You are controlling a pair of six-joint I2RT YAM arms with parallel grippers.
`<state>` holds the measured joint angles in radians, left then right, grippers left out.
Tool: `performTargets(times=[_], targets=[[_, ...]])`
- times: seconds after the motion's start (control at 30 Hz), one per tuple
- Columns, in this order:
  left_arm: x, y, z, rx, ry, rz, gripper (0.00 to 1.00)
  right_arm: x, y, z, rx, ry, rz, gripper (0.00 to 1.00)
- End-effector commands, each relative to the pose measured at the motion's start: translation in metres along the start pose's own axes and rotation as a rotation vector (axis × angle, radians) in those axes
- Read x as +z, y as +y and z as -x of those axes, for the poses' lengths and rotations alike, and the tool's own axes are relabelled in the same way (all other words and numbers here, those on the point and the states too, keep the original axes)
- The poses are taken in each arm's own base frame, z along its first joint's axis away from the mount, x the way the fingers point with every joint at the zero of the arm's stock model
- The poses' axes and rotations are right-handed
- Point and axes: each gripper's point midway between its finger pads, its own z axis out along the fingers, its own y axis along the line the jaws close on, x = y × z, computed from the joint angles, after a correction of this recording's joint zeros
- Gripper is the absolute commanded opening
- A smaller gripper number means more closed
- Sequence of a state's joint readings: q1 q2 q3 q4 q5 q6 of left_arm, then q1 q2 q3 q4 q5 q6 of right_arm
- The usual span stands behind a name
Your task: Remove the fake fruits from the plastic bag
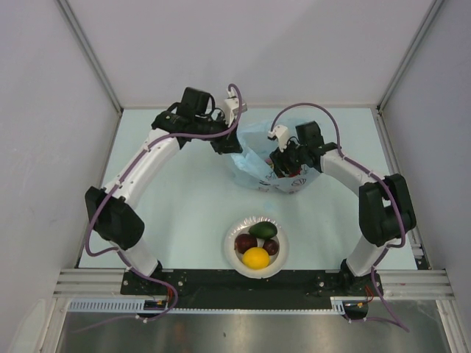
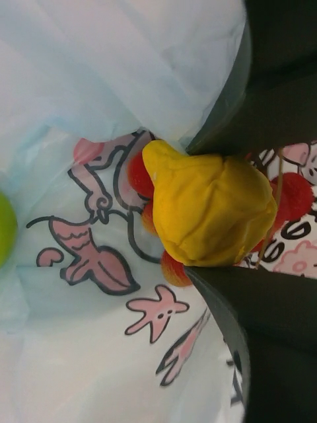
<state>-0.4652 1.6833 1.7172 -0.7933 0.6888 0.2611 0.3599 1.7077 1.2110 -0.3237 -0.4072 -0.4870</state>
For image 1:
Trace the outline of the light blue plastic bag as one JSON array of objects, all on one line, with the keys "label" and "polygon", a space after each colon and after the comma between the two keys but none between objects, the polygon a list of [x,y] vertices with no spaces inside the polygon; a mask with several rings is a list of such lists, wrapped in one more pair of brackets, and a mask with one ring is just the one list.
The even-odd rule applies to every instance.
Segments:
[{"label": "light blue plastic bag", "polygon": [[316,180],[320,173],[302,165],[294,176],[279,177],[269,156],[277,142],[267,138],[272,122],[259,121],[238,129],[237,136],[243,149],[240,154],[228,154],[226,165],[233,181],[244,187],[263,192],[297,193]]}]

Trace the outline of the dark green fake avocado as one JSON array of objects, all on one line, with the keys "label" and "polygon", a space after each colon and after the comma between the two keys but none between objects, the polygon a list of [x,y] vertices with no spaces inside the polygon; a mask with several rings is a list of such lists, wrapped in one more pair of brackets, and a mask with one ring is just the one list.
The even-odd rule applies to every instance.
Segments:
[{"label": "dark green fake avocado", "polygon": [[256,238],[268,240],[277,236],[278,229],[277,226],[270,221],[261,221],[252,225],[248,233]]}]

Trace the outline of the dark red fake plum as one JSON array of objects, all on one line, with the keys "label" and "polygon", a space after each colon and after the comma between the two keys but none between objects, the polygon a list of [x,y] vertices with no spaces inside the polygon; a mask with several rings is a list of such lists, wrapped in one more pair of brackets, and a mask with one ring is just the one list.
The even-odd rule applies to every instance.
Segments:
[{"label": "dark red fake plum", "polygon": [[244,254],[247,250],[257,246],[257,238],[250,234],[240,234],[235,239],[234,247],[239,254]]}]

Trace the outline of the small dark red plum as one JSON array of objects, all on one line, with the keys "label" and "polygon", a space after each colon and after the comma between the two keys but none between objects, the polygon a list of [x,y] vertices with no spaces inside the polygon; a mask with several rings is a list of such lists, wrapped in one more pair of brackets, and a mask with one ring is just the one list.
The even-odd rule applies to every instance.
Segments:
[{"label": "small dark red plum", "polygon": [[279,251],[279,243],[274,239],[267,239],[264,241],[262,248],[268,253],[269,256],[274,256]]}]

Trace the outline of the yellow fake lemon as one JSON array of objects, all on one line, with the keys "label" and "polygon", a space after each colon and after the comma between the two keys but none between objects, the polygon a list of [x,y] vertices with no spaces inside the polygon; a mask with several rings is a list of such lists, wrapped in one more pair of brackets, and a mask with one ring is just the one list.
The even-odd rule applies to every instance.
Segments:
[{"label": "yellow fake lemon", "polygon": [[245,251],[242,256],[242,263],[250,269],[260,270],[266,268],[270,263],[268,252],[260,247],[253,247]]}]

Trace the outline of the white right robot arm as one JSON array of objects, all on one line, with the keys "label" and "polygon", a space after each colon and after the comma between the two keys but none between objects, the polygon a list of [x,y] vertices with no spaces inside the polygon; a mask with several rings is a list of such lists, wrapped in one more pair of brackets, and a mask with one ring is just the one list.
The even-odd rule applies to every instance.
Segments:
[{"label": "white right robot arm", "polygon": [[283,125],[268,132],[268,138],[277,142],[269,155],[275,173],[287,177],[307,166],[333,177],[358,197],[361,238],[342,261],[339,277],[340,288],[356,295],[373,278],[372,269],[387,251],[404,246],[407,233],[417,225],[406,179],[401,174],[379,176],[349,158],[337,143],[324,141],[316,122],[295,129],[295,136]]}]

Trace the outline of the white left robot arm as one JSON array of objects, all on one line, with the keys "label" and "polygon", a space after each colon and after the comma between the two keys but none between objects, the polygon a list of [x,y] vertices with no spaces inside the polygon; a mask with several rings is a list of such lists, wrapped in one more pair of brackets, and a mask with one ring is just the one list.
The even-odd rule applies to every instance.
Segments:
[{"label": "white left robot arm", "polygon": [[210,93],[187,87],[180,101],[155,117],[140,149],[121,172],[105,186],[86,191],[87,232],[110,243],[109,250],[139,273],[136,283],[145,293],[158,292],[163,277],[159,260],[144,242],[144,222],[135,211],[142,195],[164,164],[193,140],[209,142],[217,154],[240,153],[236,130],[246,109],[235,84],[228,86],[221,105]]}]

